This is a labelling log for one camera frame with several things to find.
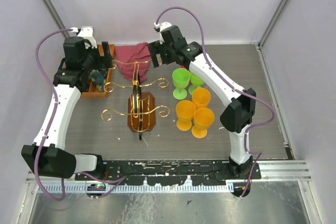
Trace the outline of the gold wire wine glass rack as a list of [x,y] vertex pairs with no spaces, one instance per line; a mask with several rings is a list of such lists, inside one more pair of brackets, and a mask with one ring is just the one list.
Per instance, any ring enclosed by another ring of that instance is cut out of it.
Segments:
[[114,90],[114,86],[121,87],[123,89],[130,88],[132,93],[128,99],[128,111],[126,113],[119,112],[114,109],[105,109],[101,112],[101,119],[104,121],[111,121],[113,113],[128,118],[128,127],[132,132],[138,133],[139,140],[143,140],[142,134],[147,131],[151,131],[156,125],[156,114],[158,113],[161,118],[165,118],[170,114],[170,108],[166,105],[155,105],[155,98],[151,93],[142,92],[142,88],[149,87],[154,84],[158,84],[160,88],[166,88],[169,85],[169,81],[166,78],[158,78],[149,84],[142,84],[140,77],[140,65],[150,63],[147,61],[135,61],[135,62],[122,62],[120,60],[112,61],[112,69],[122,66],[132,66],[132,80],[128,86],[123,86],[113,81],[109,81],[104,85],[104,91],[111,93]]

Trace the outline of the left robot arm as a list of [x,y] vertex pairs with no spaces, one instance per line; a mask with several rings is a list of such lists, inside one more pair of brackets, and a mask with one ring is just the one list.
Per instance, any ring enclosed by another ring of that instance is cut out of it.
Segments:
[[34,174],[70,178],[86,172],[93,180],[101,179],[106,168],[101,155],[66,152],[66,134],[73,110],[89,85],[93,70],[111,66],[114,51],[108,42],[95,46],[87,38],[69,37],[65,52],[54,75],[51,103],[38,135],[31,145],[24,145],[21,155]]

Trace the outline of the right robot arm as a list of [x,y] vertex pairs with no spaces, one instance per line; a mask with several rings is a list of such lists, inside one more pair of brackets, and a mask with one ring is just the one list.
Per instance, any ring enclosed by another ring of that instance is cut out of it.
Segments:
[[149,43],[154,67],[173,62],[184,66],[199,76],[221,100],[225,110],[220,122],[230,139],[229,169],[233,177],[245,177],[253,163],[245,130],[255,113],[256,102],[251,97],[256,92],[252,88],[244,89],[217,70],[203,47],[195,41],[187,43],[178,26],[164,22],[154,24],[154,30],[160,35],[159,40]]

